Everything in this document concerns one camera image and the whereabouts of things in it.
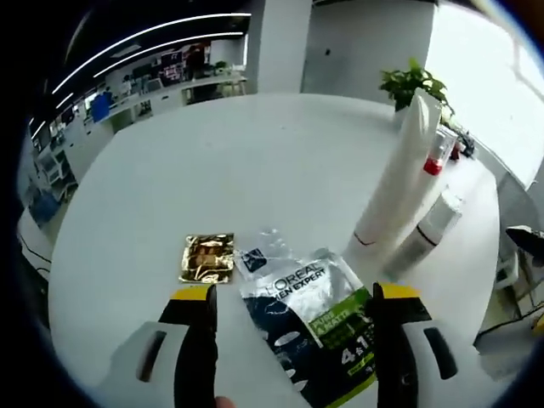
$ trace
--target ceiling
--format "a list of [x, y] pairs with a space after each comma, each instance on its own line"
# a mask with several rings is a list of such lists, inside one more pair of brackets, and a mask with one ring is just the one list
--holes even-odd
[[[143, 34], [133, 40], [113, 48], [83, 67], [55, 94], [55, 88], [76, 68], [95, 56], [98, 52], [128, 36], [173, 20], [180, 20], [204, 14], [236, 13], [247, 11], [248, 0], [176, 0], [175, 2], [140, 3], [132, 0], [109, 0], [101, 2], [77, 1], [69, 2], [69, 6], [58, 8], [57, 20], [50, 17], [40, 19], [39, 11], [29, 23], [34, 31], [47, 31], [48, 42], [38, 45], [35, 74], [39, 81], [33, 89], [35, 96], [33, 114], [51, 119], [56, 112], [54, 107], [68, 94], [87, 92], [103, 77], [93, 75], [107, 66], [126, 58], [130, 54], [142, 51], [158, 44], [178, 40], [180, 38], [200, 36], [217, 32], [246, 32], [249, 19], [243, 17], [220, 17], [195, 20], [170, 25]], [[42, 14], [51, 15], [51, 8]], [[129, 54], [113, 57], [123, 49], [138, 44], [141, 48]]]

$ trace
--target green label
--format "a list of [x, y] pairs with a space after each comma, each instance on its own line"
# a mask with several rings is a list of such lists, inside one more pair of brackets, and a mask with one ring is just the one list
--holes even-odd
[[335, 304], [328, 312], [310, 321], [310, 329], [317, 337], [324, 336], [340, 326], [350, 315], [363, 314], [364, 305], [370, 297], [370, 293], [364, 287], [360, 288], [342, 302]]

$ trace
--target plastic packet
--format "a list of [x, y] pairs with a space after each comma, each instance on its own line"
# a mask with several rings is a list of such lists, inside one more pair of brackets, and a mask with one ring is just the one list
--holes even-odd
[[280, 232], [271, 228], [253, 234], [237, 234], [235, 264], [246, 281], [299, 265]]
[[337, 254], [320, 249], [298, 268], [241, 286], [264, 340], [314, 408], [340, 405], [376, 380], [371, 297]]

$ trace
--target white round table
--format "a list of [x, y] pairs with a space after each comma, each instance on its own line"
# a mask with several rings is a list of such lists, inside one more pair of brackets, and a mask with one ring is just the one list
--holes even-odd
[[[301, 256], [318, 247], [341, 252], [398, 141], [392, 117], [391, 107], [358, 99], [253, 95], [123, 129], [85, 175], [54, 248], [49, 316], [68, 372], [84, 387], [97, 385], [115, 349], [160, 317], [180, 287], [188, 234], [269, 225]], [[467, 337], [484, 317], [498, 248], [493, 182], [481, 191], [475, 210], [486, 214], [463, 217], [468, 227], [457, 229], [465, 269], [416, 273], [413, 280], [435, 317], [460, 332], [467, 322]], [[467, 231], [471, 222], [479, 232]], [[218, 288], [216, 393], [239, 408], [307, 407], [258, 335], [239, 282]], [[443, 303], [429, 293], [441, 294]], [[374, 383], [346, 406], [376, 401]]]

